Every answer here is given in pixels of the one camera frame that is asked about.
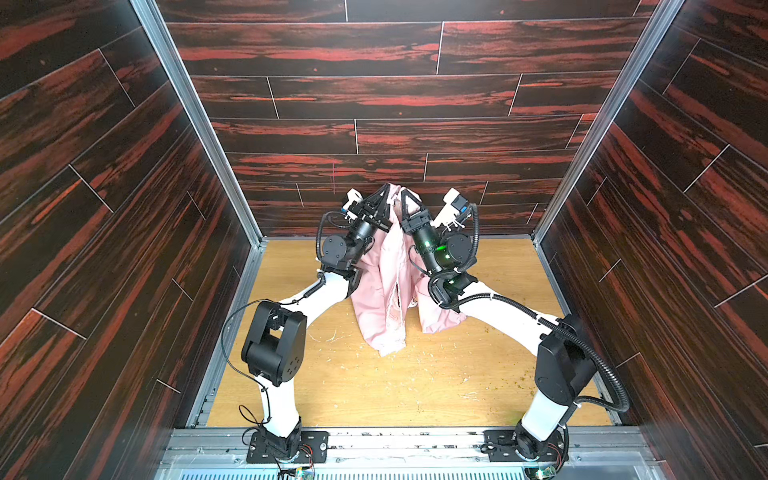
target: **back wall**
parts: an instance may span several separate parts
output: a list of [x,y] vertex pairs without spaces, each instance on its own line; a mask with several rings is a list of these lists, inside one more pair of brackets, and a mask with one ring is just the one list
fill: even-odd
[[158,0],[267,235],[349,188],[531,233],[657,0]]

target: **aluminum frame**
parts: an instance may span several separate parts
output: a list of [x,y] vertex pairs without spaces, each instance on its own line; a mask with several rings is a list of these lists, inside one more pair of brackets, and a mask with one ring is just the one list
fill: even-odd
[[[357,469],[397,468],[402,472],[419,468],[522,468],[535,462],[491,463],[480,452],[485,430],[514,427],[401,427],[322,429],[330,434],[325,464],[318,471],[356,472]],[[248,446],[241,437],[243,428],[181,429],[171,433],[160,463],[158,478],[173,478],[171,471],[193,469],[233,472],[272,471],[272,465],[245,462]],[[650,471],[658,462],[636,426],[570,427],[569,465],[629,465],[647,470],[641,478],[653,478]]]
[[589,164],[594,152],[600,146],[600,142],[608,132],[608,128],[619,113],[621,106],[624,105],[632,91],[632,87],[634,87],[637,79],[640,78],[640,74],[643,73],[651,55],[654,54],[661,39],[666,35],[683,3],[684,0],[661,0],[661,3],[656,7],[643,33],[637,40],[637,44],[635,44],[634,49],[630,53],[627,62],[624,64],[624,68],[621,69],[614,87],[600,108],[597,118],[595,118],[587,136],[576,151],[571,166],[565,172],[563,180],[554,192],[549,207],[544,212],[541,220],[539,220],[533,233],[534,244],[539,245],[543,241],[549,227],[554,222],[558,213],[560,213],[560,209],[568,199],[568,195],[576,186],[576,182]]
[[154,0],[130,0],[131,5],[136,11],[139,22],[144,27],[144,31],[149,37],[149,41],[154,48],[155,53],[160,59],[161,65],[173,85],[176,94],[181,100],[181,105],[189,115],[192,128],[197,132],[203,149],[211,164],[214,166],[216,175],[221,180],[224,191],[235,209],[240,224],[245,229],[245,233],[252,247],[258,247],[262,243],[263,235],[259,230],[259,225],[253,212],[248,207],[243,190],[237,183],[235,173],[232,171],[230,162],[227,159],[224,149],[221,147],[219,138],[216,136],[214,126],[210,123],[208,114],[203,108],[203,103],[197,95],[197,91],[192,85],[187,68],[181,60],[176,44],[170,36],[168,27],[165,25],[163,15],[157,7]]

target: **black cable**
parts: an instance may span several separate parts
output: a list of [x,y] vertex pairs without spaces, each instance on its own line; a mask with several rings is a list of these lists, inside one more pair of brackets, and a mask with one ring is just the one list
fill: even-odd
[[[303,296],[303,297],[301,297],[301,298],[299,298],[299,299],[296,299],[296,300],[291,300],[291,301],[290,301],[290,302],[288,302],[288,303],[280,303],[280,302],[275,302],[275,303],[278,303],[279,305],[284,305],[284,306],[285,306],[285,305],[293,305],[294,303],[298,303],[298,302],[299,302],[299,301],[300,301],[302,298],[306,298],[306,297],[307,297],[307,296]],[[255,422],[257,425],[266,425],[266,424],[267,424],[267,423],[269,423],[269,422],[270,422],[270,420],[272,419],[272,405],[270,404],[270,393],[267,391],[267,388],[266,388],[266,387],[265,387],[265,386],[264,386],[264,385],[263,385],[261,382],[259,382],[258,380],[256,380],[256,377],[255,377],[255,376],[249,375],[249,374],[247,374],[247,373],[245,373],[245,372],[243,372],[243,371],[239,370],[239,369],[238,369],[238,368],[237,368],[235,365],[232,365],[232,362],[230,361],[230,358],[229,358],[229,356],[226,354],[226,351],[227,351],[227,349],[224,347],[224,330],[225,330],[225,329],[227,329],[227,325],[229,325],[230,321],[231,321],[231,320],[232,320],[232,319],[233,319],[233,318],[234,318],[234,317],[235,317],[235,316],[236,316],[238,313],[242,312],[243,310],[245,310],[245,309],[246,309],[246,308],[248,308],[249,306],[253,305],[254,303],[263,302],[263,301],[265,301],[265,300],[267,300],[267,299],[265,299],[265,298],[262,298],[262,299],[254,300],[253,302],[248,302],[248,303],[246,303],[245,305],[243,305],[242,307],[240,307],[240,308],[238,308],[237,310],[233,311],[233,312],[232,312],[232,313],[231,313],[231,314],[230,314],[230,315],[227,317],[227,319],[226,319],[226,320],[224,320],[224,323],[221,325],[221,331],[219,332],[219,344],[220,344],[220,346],[221,346],[221,355],[224,357],[224,360],[226,360],[226,361],[227,361],[227,365],[229,365],[229,366],[230,366],[230,368],[231,368],[232,370],[234,370],[235,372],[237,372],[237,373],[241,374],[241,375],[242,375],[242,376],[244,376],[245,378],[247,378],[247,379],[249,379],[249,380],[253,380],[254,382],[256,382],[256,384],[257,384],[257,385],[259,386],[259,388],[260,388],[260,391],[265,393],[265,396],[266,396],[266,411],[267,411],[267,414],[266,414],[266,418],[265,418],[265,419],[264,419],[262,422]],[[253,419],[255,420],[255,419],[256,419],[256,416],[254,416],[254,415],[253,415],[253,413],[251,413],[251,411],[250,411],[250,410],[248,410],[248,412],[251,414],[251,416],[252,416],[252,417],[253,417]]]
[[556,469],[556,473],[560,472],[560,469],[563,468],[563,465],[565,465],[565,458],[568,457],[568,444],[570,442],[570,439],[568,438],[568,424],[563,425],[563,452],[562,452],[562,462],[560,463],[560,467]]
[[411,257],[411,248],[408,249],[408,260],[409,260],[409,262],[411,262],[411,265],[415,266],[416,269],[419,270],[419,272],[424,273],[426,276],[429,276],[429,273],[427,273],[426,270],[424,270],[420,266],[416,265],[416,262],[413,261],[413,258]]
[[342,230],[349,230],[349,228],[352,226],[352,223],[351,223],[351,222],[350,222],[350,223],[348,223],[347,225],[341,225],[341,224],[339,224],[339,223],[336,223],[335,221],[333,221],[332,217],[330,216],[330,214],[337,214],[337,215],[341,215],[342,217],[346,218],[346,215],[345,215],[345,214],[343,214],[343,213],[341,213],[341,212],[337,212],[337,211],[328,212],[328,214],[329,214],[329,215],[328,215],[328,218],[326,218],[326,220],[328,220],[328,223],[330,223],[330,224],[331,224],[331,225],[333,225],[334,227],[336,227],[336,228],[340,228],[340,229],[342,229]]

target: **black mounting plate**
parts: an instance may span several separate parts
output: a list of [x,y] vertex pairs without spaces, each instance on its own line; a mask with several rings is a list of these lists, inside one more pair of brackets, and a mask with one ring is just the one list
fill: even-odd
[[[485,430],[483,432],[485,443],[498,445],[496,448],[484,446],[481,450],[488,453],[488,460],[491,462],[525,462],[515,451],[515,430]],[[557,456],[551,449],[547,449],[537,462],[554,462]]]
[[[308,445],[312,449],[312,461],[314,463],[325,463],[328,458],[328,432],[319,430],[302,430],[301,431],[301,445]],[[251,437],[250,446],[248,447],[248,455],[246,456],[247,463],[274,463],[275,458],[272,455],[266,453],[266,445],[259,442],[254,442]],[[299,449],[299,454],[290,463],[297,465],[308,465],[310,463],[310,456],[304,453],[302,449]]]

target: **wood plank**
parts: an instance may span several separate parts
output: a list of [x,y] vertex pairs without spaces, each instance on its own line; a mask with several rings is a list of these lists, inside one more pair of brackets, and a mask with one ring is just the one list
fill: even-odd
[[434,120],[358,120],[360,153],[552,150],[568,142],[578,115]]
[[105,45],[101,53],[135,105],[168,81],[143,27]]
[[[723,454],[746,460],[717,462],[713,468],[753,470],[749,449],[742,450],[764,442],[768,432],[763,407],[768,402],[768,372],[764,365],[737,336],[734,326],[718,316],[700,291],[680,274],[611,180],[603,184],[590,210],[601,219],[601,228],[621,256],[621,263],[631,271],[648,308],[660,319],[658,325],[644,328],[646,334],[655,335],[655,340],[649,340],[641,352],[672,401],[681,406],[681,416],[688,412],[684,420],[689,422],[692,435],[700,435],[699,448],[704,443],[713,445],[714,439],[725,439]],[[664,342],[679,341],[680,348],[660,349],[659,345],[666,345],[660,337],[668,339]],[[657,356],[657,361],[649,355]],[[743,443],[738,439],[742,435],[746,437]],[[759,478],[749,472],[743,476]]]
[[245,199],[254,207],[301,207],[299,188],[294,182],[240,182]]
[[170,439],[171,423],[181,396],[155,382],[149,401],[139,419],[139,427],[125,446],[114,480],[151,480]]
[[510,115],[596,114],[618,75],[618,71],[524,74]]
[[266,77],[195,75],[192,83],[209,117],[277,118]]
[[671,25],[640,75],[654,90],[664,93],[699,38]]
[[598,189],[605,180],[605,174],[597,162],[589,162],[584,172],[576,181],[576,191],[581,195],[581,199],[588,205],[592,197],[598,192]]
[[111,478],[115,473],[131,436],[141,429],[152,389],[161,386],[158,373],[190,304],[178,286],[168,285],[64,479]]
[[206,273],[230,229],[228,207],[227,197],[219,197],[216,208],[197,223],[184,244],[183,250],[187,251],[187,255],[174,274],[174,280],[193,299],[200,291]]
[[192,75],[430,75],[440,23],[169,23]]
[[614,181],[642,219],[645,231],[711,305],[763,275],[764,269],[664,177],[615,124],[593,161]]
[[0,343],[0,465],[80,352],[84,340],[30,310]]
[[139,26],[128,0],[10,2],[0,26],[0,98]]
[[566,228],[573,241],[578,243],[578,248],[588,257],[588,270],[591,270],[594,281],[600,282],[621,257],[601,230],[598,220],[589,211],[581,195],[571,191],[564,208],[567,214]]
[[280,118],[501,117],[519,74],[271,78]]
[[675,405],[642,354],[618,367],[630,396],[631,412],[641,419],[640,430],[648,439],[655,456],[667,460],[672,479],[694,480],[710,472],[708,461],[696,449],[692,435],[686,430]]
[[537,206],[538,204],[480,205],[478,207],[480,226],[526,225],[533,217],[534,208]]
[[635,0],[347,0],[350,22],[439,22],[459,20],[536,20],[546,18],[628,17]]
[[[99,275],[97,270],[91,274],[92,281],[101,286],[99,293],[107,297],[109,307],[103,316],[98,315],[101,321],[89,333],[88,342],[77,362],[51,394],[42,410],[45,413],[35,418],[28,434],[12,450],[10,459],[3,466],[11,477],[64,476],[98,418],[99,409],[94,406],[106,403],[124,367],[132,369],[127,366],[131,353],[162,304],[164,292],[172,284],[173,274],[185,257],[184,242],[200,219],[200,213],[184,196],[183,190],[177,193],[176,198],[181,202],[177,201],[174,209],[164,208],[171,210],[169,221],[163,225],[130,276],[126,275],[127,279],[116,297],[104,295],[109,291],[106,282],[110,279],[107,276]],[[116,274],[121,271],[115,265],[112,268],[115,272],[112,276],[122,279],[123,276]],[[80,304],[91,296],[81,297]],[[186,303],[184,308],[189,307],[190,301],[186,296],[183,303]],[[91,304],[101,307],[95,301]],[[97,452],[100,447],[101,442],[96,442],[94,448]],[[41,461],[41,455],[46,458],[45,462]]]
[[550,265],[558,250],[561,248],[561,236],[558,234],[558,231],[560,230],[558,225],[559,222],[557,222],[557,217],[555,217],[554,221],[547,229],[547,233],[544,235],[544,238],[541,239],[541,250],[544,252],[544,257],[547,259]]
[[[314,237],[323,214],[331,209],[338,210],[338,207],[281,207],[279,210],[260,205],[251,207],[260,230],[270,237]],[[324,236],[342,232],[330,223],[323,226]]]
[[768,68],[700,41],[664,95],[768,167]]
[[619,70],[647,18],[449,22],[441,74]]
[[[233,269],[233,262],[237,262],[238,258],[243,251],[243,246],[247,246],[250,250],[250,244],[246,239],[239,235],[242,227],[238,222],[231,222],[226,225],[224,232],[220,239],[217,239],[216,247],[211,249],[212,257],[201,257],[195,264],[195,267],[202,273],[200,283],[201,286],[197,290],[194,299],[197,303],[193,302],[190,313],[184,319],[184,324],[174,334],[173,345],[168,348],[168,355],[163,364],[163,368],[157,374],[157,377],[168,385],[181,391],[184,395],[195,396],[197,390],[191,390],[187,387],[187,382],[192,373],[194,363],[199,357],[200,360],[210,359],[210,354],[213,352],[213,344],[218,341],[218,333],[221,330],[221,325],[226,319],[227,311],[217,311],[218,317],[212,317],[206,315],[206,310],[202,310],[203,306],[209,306],[210,302],[214,300],[219,288],[224,288],[223,295],[218,301],[224,301],[229,299],[231,303],[234,291],[239,283],[239,277],[237,277],[237,269]],[[230,280],[229,275],[232,273],[235,278]],[[213,279],[218,279],[219,282],[216,285],[212,284]],[[229,307],[229,303],[226,305],[216,305],[216,308],[222,310]],[[203,334],[208,331],[208,335],[211,338],[204,340]],[[200,356],[199,348],[206,344],[206,351],[209,350],[208,356]]]
[[556,274],[555,279],[571,313],[589,326],[594,346],[608,362],[618,365],[637,353],[637,346],[631,337],[615,334],[621,327],[616,325],[615,312],[610,310],[605,299],[612,293],[598,282],[601,266],[590,252],[582,248],[583,239],[573,231],[570,217],[558,215],[558,219],[560,246],[558,255],[550,262],[552,272]]
[[675,22],[694,35],[768,67],[763,2],[705,0],[683,5]]
[[211,121],[226,151],[258,154],[354,154],[355,125],[349,120]]
[[0,100],[0,220],[132,109],[98,51]]
[[232,154],[227,158],[240,181],[373,182],[422,181],[423,154]]
[[481,235],[531,235],[535,225],[487,225],[480,226]]
[[0,339],[28,315],[109,216],[68,168],[0,223]]
[[560,184],[560,178],[488,182],[483,205],[531,204],[548,202]]
[[768,359],[768,280],[762,280],[717,307],[724,318],[754,352]]
[[[637,277],[634,268],[632,273]],[[664,458],[678,457],[671,463],[673,470],[681,470],[683,478],[701,478],[701,475],[704,478],[721,478],[729,468],[739,469],[739,475],[745,478],[760,478],[761,470],[763,474],[768,472],[766,465],[762,464],[742,432],[720,406],[717,392],[721,390],[710,388],[702,378],[697,369],[697,361],[692,361],[686,354],[687,346],[679,344],[682,338],[669,334],[668,323],[672,318],[667,316],[661,319],[657,315],[666,316],[656,310],[657,305],[648,298],[649,291],[632,280],[624,265],[611,271],[606,281],[609,281],[609,277],[613,277],[614,281],[607,285],[617,288],[617,294],[624,302],[623,308],[618,310],[626,312],[622,320],[627,316],[632,318],[631,322],[635,325],[632,335],[636,341],[644,343],[641,345],[641,358],[647,362],[653,377],[658,379],[658,384],[654,382],[648,385],[648,379],[644,378],[647,372],[633,372],[628,382],[632,383],[639,377],[635,398],[640,397],[645,408],[658,412],[661,406],[665,407],[659,415],[667,422],[652,418],[660,423],[649,425],[650,429],[646,432],[652,435],[651,438]],[[679,422],[674,421],[672,412],[664,412],[668,408],[664,405],[667,403],[665,397],[669,398],[674,413],[680,418]],[[650,406],[654,402],[660,405]]]
[[583,114],[581,116],[581,119],[576,125],[573,134],[571,134],[571,139],[568,140],[568,145],[566,148],[578,148],[581,146],[581,142],[583,142],[587,137],[589,129],[592,128],[592,124],[594,123],[594,119],[596,117],[597,114]]
[[158,0],[166,22],[344,22],[338,0]]
[[221,326],[227,318],[227,311],[240,283],[240,278],[232,269],[224,248],[219,249],[217,258],[208,270],[200,293],[195,296],[187,318],[190,328],[195,328],[195,337],[189,343],[190,357],[183,364],[184,370],[174,372],[169,380],[181,391],[179,410],[174,419],[174,428],[187,426],[187,418],[197,397],[197,391],[203,382],[208,363],[214,354],[214,347],[221,332]]
[[227,206],[227,210],[230,212],[230,217],[233,219],[230,229],[235,230],[235,240],[233,241],[233,252],[231,254],[232,266],[234,267],[235,272],[237,272],[239,276],[242,276],[243,271],[245,270],[246,261],[250,255],[251,245],[243,225],[241,225],[240,221],[237,220],[234,209]]
[[636,83],[614,121],[681,190],[727,145],[642,81]]
[[489,181],[561,178],[576,150],[480,154],[430,154],[425,181]]
[[73,167],[117,210],[190,122],[170,82],[82,154]]
[[207,159],[193,131],[166,155],[36,307],[90,336]]
[[[285,298],[310,285],[317,268],[313,244],[270,241],[253,300]],[[531,308],[561,313],[529,239],[481,240],[478,264],[470,272]],[[253,309],[246,310],[246,318],[252,315]],[[238,332],[231,356],[235,365],[242,364],[240,345],[249,326],[244,322]],[[306,425],[511,425],[528,408],[535,388],[535,357],[476,319],[425,334],[416,309],[410,309],[406,347],[385,358],[365,344],[349,300],[324,313],[308,333],[295,381],[296,404]],[[510,375],[500,376],[487,365],[502,365]],[[349,385],[360,386],[353,396]],[[588,391],[595,393],[592,386]],[[259,393],[253,382],[227,369],[208,425],[243,425],[240,403],[259,412]],[[572,425],[608,423],[604,410],[579,410]]]
[[650,17],[656,7],[659,6],[661,0],[640,0],[637,4],[637,10],[635,10],[634,16],[636,17]]
[[768,171],[728,147],[686,194],[768,270]]
[[[404,184],[419,195],[427,207],[442,207],[442,198],[452,187],[472,203],[479,204],[485,189],[483,182],[446,183],[446,182],[412,182]],[[363,197],[374,194],[380,184],[299,184],[299,191],[305,206],[322,206],[338,210],[346,202],[346,193],[350,188],[359,191]]]
[[224,187],[210,163],[203,166],[187,191],[203,217],[208,217],[218,208],[221,199],[227,196]]

